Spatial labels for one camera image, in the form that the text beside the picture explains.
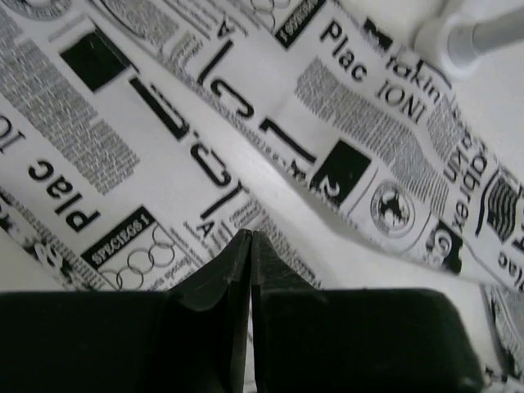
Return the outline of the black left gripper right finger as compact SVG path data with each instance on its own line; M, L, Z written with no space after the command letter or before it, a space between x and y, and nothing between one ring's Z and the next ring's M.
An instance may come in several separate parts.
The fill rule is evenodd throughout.
M480 392L483 372L459 312L423 288L321 290L251 243L260 392Z

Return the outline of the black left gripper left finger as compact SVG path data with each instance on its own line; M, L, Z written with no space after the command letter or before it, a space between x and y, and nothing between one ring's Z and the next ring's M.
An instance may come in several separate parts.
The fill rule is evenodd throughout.
M2 294L2 391L241 391L250 243L168 291Z

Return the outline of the newspaper print trousers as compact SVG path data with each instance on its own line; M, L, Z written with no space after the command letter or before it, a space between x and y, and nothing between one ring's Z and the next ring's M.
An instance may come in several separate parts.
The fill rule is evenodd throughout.
M242 229L324 289L203 119L393 257L481 284L523 388L523 185L449 82L337 1L4 1L1 228L63 288L168 290Z

